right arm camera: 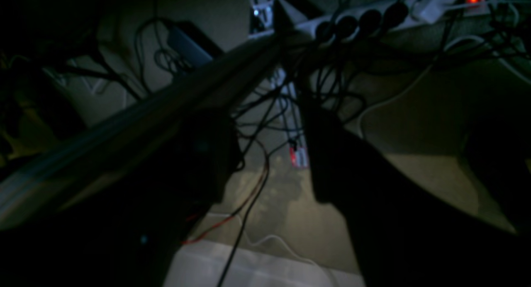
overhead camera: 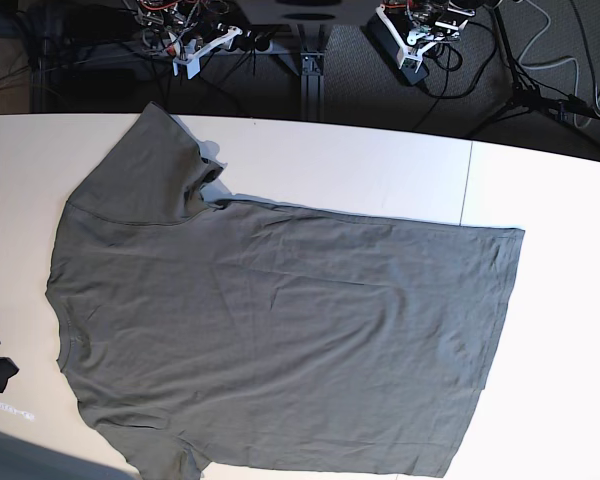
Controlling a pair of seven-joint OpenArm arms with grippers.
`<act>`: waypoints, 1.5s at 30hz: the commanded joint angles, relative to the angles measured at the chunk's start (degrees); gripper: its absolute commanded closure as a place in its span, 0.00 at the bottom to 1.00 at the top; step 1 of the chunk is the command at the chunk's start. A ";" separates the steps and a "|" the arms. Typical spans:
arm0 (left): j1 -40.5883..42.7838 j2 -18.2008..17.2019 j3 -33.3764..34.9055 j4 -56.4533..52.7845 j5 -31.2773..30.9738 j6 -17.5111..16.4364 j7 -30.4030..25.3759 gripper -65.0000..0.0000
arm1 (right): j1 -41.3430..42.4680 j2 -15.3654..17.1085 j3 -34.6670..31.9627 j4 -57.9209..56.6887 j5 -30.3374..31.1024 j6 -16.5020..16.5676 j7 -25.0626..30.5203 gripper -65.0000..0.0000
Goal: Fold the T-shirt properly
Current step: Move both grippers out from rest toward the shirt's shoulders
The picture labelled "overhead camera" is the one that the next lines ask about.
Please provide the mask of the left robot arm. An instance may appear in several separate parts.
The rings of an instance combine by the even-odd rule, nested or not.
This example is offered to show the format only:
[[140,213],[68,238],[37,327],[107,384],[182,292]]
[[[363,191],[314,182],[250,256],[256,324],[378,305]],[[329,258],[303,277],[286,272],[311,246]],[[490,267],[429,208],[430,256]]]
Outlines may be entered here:
[[500,1],[383,1],[367,24],[368,31],[399,70],[418,73],[427,52],[455,42],[480,8]]

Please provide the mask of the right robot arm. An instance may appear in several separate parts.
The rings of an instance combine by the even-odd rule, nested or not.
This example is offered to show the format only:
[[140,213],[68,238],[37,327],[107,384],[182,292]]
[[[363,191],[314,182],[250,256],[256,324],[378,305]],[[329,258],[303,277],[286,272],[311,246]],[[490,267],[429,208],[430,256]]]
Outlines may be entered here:
[[236,6],[229,1],[128,1],[140,25],[143,53],[171,62],[174,76],[197,76],[202,60],[221,50],[240,47],[249,34],[235,24]]

